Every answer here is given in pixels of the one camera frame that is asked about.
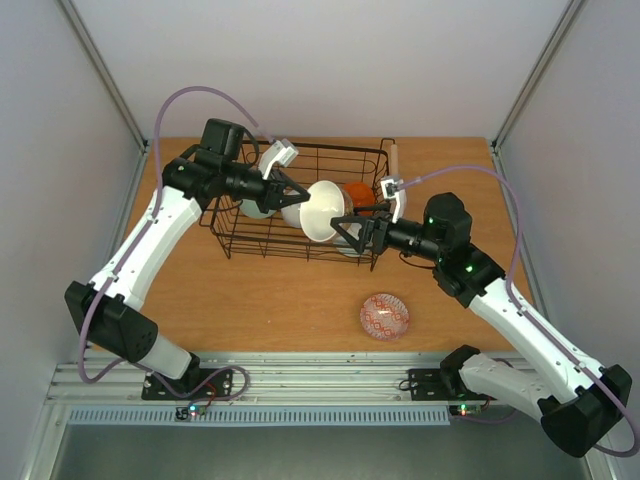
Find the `white bowl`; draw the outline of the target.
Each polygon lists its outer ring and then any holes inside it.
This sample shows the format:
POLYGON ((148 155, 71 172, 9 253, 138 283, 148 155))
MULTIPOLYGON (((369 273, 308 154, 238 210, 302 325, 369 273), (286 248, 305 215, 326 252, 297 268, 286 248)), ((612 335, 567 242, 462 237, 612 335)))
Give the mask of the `white bowl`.
POLYGON ((300 207, 300 204, 294 204, 286 206, 281 210, 281 216, 288 226, 297 229, 301 228, 300 207))
POLYGON ((350 215, 352 199, 343 188, 328 180, 314 183, 308 193, 309 200, 300 206, 301 229, 311 241, 327 242, 336 235, 331 220, 350 215))

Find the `pale green bowl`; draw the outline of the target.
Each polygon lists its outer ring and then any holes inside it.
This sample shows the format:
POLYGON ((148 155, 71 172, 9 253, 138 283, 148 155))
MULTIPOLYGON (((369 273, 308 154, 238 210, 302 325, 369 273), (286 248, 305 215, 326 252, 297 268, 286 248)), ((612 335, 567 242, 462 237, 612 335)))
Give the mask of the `pale green bowl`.
MULTIPOLYGON (((360 224, 351 224, 350 227, 347 229, 347 232, 357 238, 358 237, 358 233, 359 230, 361 229, 361 225, 360 224)), ((342 255, 349 257, 349 258, 361 258, 364 255, 369 255, 371 253, 369 248, 366 248, 362 253, 358 253, 354 248, 352 248, 348 242, 341 236, 337 235, 333 241, 332 241, 334 247, 336 248, 336 250, 341 253, 342 255)))
POLYGON ((251 219, 266 219, 275 214, 275 210, 262 212, 257 203, 253 200, 243 200, 239 207, 241 213, 251 219))

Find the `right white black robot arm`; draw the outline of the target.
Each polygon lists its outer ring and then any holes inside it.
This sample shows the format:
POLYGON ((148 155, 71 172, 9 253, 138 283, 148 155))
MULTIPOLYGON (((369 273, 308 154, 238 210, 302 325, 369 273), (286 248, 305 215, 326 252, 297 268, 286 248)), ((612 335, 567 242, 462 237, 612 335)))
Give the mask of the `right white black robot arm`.
POLYGON ((422 222, 379 207, 370 216, 336 217, 330 224, 357 252, 394 249, 432 262, 438 287, 496 329, 534 370, 519 372, 463 346, 440 364, 447 393, 471 391, 511 406, 576 458, 597 447, 622 419, 630 375, 581 351, 526 301, 505 271, 472 244, 472 217, 455 194, 431 197, 422 222))

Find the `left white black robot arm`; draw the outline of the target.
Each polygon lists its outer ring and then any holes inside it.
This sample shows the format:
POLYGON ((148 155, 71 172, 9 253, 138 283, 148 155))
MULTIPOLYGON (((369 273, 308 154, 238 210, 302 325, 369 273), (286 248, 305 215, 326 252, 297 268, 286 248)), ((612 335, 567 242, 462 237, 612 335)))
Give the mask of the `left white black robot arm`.
POLYGON ((149 206, 114 256, 88 283, 69 285, 64 299, 80 360, 93 343, 155 376, 177 398, 206 385, 199 358, 161 335, 140 309, 178 241, 214 200, 250 200, 264 213, 309 200, 283 171, 298 155, 290 141, 256 149, 254 163, 245 163, 239 159, 245 139, 257 142, 239 124, 208 120, 200 141, 164 166, 149 206))

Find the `orange bowl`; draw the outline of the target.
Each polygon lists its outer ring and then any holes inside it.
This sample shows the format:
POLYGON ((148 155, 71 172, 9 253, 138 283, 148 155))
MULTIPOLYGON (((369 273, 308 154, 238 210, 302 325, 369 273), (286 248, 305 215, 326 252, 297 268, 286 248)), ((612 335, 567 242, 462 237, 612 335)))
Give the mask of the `orange bowl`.
POLYGON ((346 183, 343 190, 350 196, 354 207, 371 207, 376 204, 372 188, 363 182, 346 183))

